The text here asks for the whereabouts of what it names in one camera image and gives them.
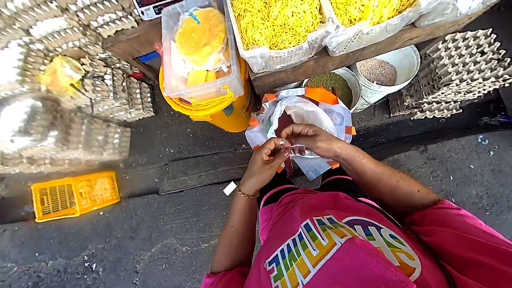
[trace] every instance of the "pink t-shirt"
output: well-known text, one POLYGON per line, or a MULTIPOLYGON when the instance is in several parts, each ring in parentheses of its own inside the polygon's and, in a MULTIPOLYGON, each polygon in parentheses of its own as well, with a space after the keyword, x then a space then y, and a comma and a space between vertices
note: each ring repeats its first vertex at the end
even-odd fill
MULTIPOLYGON (((204 276, 201 287, 448 287, 431 254, 407 229, 339 192, 301 189, 259 212, 252 268, 204 276)), ((512 243, 442 200, 405 222, 439 256, 457 287, 505 287, 512 243)))

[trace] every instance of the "woven plastic basket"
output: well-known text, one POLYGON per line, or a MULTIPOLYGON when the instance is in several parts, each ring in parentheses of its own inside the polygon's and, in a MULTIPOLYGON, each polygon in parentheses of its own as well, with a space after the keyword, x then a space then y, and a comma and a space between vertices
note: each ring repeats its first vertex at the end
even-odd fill
POLYGON ((285 70, 299 65, 324 47, 324 37, 335 27, 334 20, 329 12, 324 9, 323 3, 320 2, 323 25, 309 33, 308 39, 304 43, 284 50, 269 50, 267 47, 245 50, 238 30, 238 23, 233 14, 231 0, 226 0, 226 2, 240 56, 249 63, 255 73, 285 70))
POLYGON ((114 171, 36 183, 30 188, 36 222, 76 217, 121 201, 114 171))
POLYGON ((418 0, 402 14, 380 24, 370 26, 366 21, 351 27, 344 27, 339 22, 329 0, 320 0, 326 14, 335 23, 335 29, 325 37, 324 44, 331 56, 340 56, 368 45, 382 41, 400 31, 417 19, 426 6, 435 0, 418 0))

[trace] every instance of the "woman's hand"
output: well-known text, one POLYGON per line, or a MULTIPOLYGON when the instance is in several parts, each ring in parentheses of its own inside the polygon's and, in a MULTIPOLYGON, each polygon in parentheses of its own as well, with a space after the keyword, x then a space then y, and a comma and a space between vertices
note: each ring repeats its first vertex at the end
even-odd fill
MULTIPOLYGON (((292 124, 282 130, 281 137, 289 140, 293 145, 304 145, 307 149, 326 159, 339 157, 344 146, 349 145, 312 124, 292 124)), ((298 148, 293 148, 293 152, 304 155, 304 151, 298 148)))
POLYGON ((267 184, 278 167, 290 156, 290 142, 284 140, 283 149, 279 151, 282 138, 270 138, 252 154, 249 165, 240 181, 239 189, 249 196, 258 194, 258 190, 267 184))

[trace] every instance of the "digital scale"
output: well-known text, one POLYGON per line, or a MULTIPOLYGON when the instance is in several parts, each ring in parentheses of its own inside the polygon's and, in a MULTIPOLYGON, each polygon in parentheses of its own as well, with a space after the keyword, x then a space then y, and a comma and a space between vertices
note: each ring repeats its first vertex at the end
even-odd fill
POLYGON ((162 10, 165 7, 180 3, 183 0, 133 0, 140 17, 143 20, 151 20, 162 16, 162 10))

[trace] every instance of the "gold bracelet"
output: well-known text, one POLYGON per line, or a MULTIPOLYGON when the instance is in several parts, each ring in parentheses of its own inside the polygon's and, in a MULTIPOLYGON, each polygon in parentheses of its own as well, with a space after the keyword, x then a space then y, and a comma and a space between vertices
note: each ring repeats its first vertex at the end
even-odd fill
POLYGON ((258 197, 258 195, 260 194, 260 192, 258 191, 256 196, 249 196, 249 195, 243 193, 242 191, 240 191, 240 189, 238 189, 238 186, 235 189, 237 190, 237 193, 239 193, 240 195, 244 196, 245 198, 249 198, 249 199, 254 199, 254 198, 258 197))

